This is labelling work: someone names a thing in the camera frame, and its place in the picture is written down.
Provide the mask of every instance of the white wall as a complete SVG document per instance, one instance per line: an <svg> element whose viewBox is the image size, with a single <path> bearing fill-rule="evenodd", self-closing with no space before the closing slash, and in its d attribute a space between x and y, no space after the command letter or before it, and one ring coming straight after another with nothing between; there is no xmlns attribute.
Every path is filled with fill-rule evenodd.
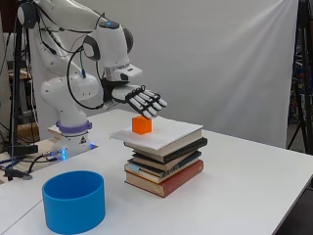
<svg viewBox="0 0 313 235"><path fill-rule="evenodd" d="M132 31L134 82L169 103L162 116L285 146L297 1L78 2Z"/></svg>

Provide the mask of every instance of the floor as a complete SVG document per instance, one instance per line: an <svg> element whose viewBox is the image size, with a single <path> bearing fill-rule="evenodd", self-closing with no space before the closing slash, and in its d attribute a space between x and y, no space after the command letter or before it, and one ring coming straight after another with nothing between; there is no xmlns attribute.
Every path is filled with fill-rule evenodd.
<svg viewBox="0 0 313 235"><path fill-rule="evenodd" d="M295 130L296 125L289 126L288 144ZM298 132L291 149L301 153L304 152L301 131ZM304 191L276 235L313 235L313 191Z"/></svg>

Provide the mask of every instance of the blue light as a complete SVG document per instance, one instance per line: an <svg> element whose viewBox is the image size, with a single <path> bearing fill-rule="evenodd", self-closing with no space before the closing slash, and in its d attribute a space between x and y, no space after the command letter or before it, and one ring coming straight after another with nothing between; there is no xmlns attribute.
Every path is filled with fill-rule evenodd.
<svg viewBox="0 0 313 235"><path fill-rule="evenodd" d="M62 160L66 160L67 159L67 151L65 149L62 150Z"/></svg>

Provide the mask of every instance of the robot finger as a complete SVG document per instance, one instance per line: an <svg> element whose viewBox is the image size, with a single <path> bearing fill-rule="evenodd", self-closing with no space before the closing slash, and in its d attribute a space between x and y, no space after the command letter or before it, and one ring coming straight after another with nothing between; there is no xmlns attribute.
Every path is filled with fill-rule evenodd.
<svg viewBox="0 0 313 235"><path fill-rule="evenodd" d="M160 111L162 109L162 107L157 103L157 102L154 102L153 103L153 106L156 110Z"/></svg>
<svg viewBox="0 0 313 235"><path fill-rule="evenodd" d="M154 117L157 115L157 111L153 109L152 107L148 107L148 111L150 114L152 114Z"/></svg>
<svg viewBox="0 0 313 235"><path fill-rule="evenodd" d="M164 101L164 100L162 100L162 99L160 99L159 98L159 100L157 101L159 104L161 104L163 107L166 107L167 106L167 103Z"/></svg>
<svg viewBox="0 0 313 235"><path fill-rule="evenodd" d="M146 101L151 101L152 100L152 98L150 96L145 95L144 93L139 93L139 96L141 98L143 98L144 100L146 100Z"/></svg>
<svg viewBox="0 0 313 235"><path fill-rule="evenodd" d="M154 118L148 111L143 111L143 116L145 116L148 119L153 119Z"/></svg>
<svg viewBox="0 0 313 235"><path fill-rule="evenodd" d="M129 102L131 104L133 104L138 110L142 110L143 109L143 106L138 101L136 101L134 98L131 98L129 100Z"/></svg>
<svg viewBox="0 0 313 235"><path fill-rule="evenodd" d="M154 94L153 92L149 91L149 90L145 90L144 94L147 95L147 96L153 97L155 99L157 98L157 95Z"/></svg>
<svg viewBox="0 0 313 235"><path fill-rule="evenodd" d="M144 99L140 98L138 95L136 95L134 98L135 98L135 100L138 101L140 104L142 104L142 105L144 105L144 106L147 106L147 105L148 105L148 103L147 103Z"/></svg>

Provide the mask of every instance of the robotic hand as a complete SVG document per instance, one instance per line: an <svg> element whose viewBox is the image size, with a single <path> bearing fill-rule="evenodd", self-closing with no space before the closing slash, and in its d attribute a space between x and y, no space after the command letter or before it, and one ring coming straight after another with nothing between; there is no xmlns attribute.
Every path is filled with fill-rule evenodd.
<svg viewBox="0 0 313 235"><path fill-rule="evenodd" d="M130 105L137 113L146 118L154 118L157 111L166 107L166 102L160 96L145 86L123 85L112 91L113 99L122 104Z"/></svg>

